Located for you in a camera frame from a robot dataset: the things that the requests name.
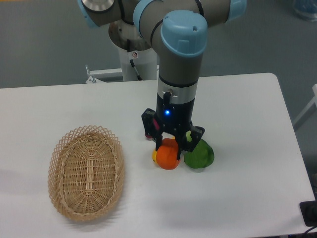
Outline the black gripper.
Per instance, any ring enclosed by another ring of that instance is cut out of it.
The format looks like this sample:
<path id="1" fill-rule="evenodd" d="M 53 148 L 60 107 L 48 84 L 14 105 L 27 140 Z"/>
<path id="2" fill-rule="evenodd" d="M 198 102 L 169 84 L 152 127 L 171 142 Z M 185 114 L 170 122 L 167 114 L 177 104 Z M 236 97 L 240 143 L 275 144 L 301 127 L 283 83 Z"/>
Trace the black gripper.
<path id="1" fill-rule="evenodd" d="M 175 136 L 178 145 L 177 160 L 181 152 L 193 152 L 202 139 L 205 129 L 192 125 L 192 112 L 195 99 L 184 104 L 163 104 L 163 99 L 157 95 L 156 111 L 147 108 L 141 115 L 145 137 L 156 143 L 155 151 L 162 145 L 162 133 Z"/>

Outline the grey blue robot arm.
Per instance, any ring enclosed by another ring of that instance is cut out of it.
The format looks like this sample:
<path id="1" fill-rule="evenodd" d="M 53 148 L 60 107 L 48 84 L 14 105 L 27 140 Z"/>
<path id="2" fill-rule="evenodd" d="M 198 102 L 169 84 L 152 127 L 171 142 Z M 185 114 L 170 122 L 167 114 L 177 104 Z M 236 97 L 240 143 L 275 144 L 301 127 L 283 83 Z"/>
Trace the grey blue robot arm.
<path id="1" fill-rule="evenodd" d="M 162 134 L 177 142 L 176 154 L 192 152 L 205 130 L 192 124 L 208 28 L 244 14 L 245 0 L 80 0 L 88 24 L 124 21 L 159 56 L 157 107 L 141 118 L 145 135 L 162 147 Z"/>

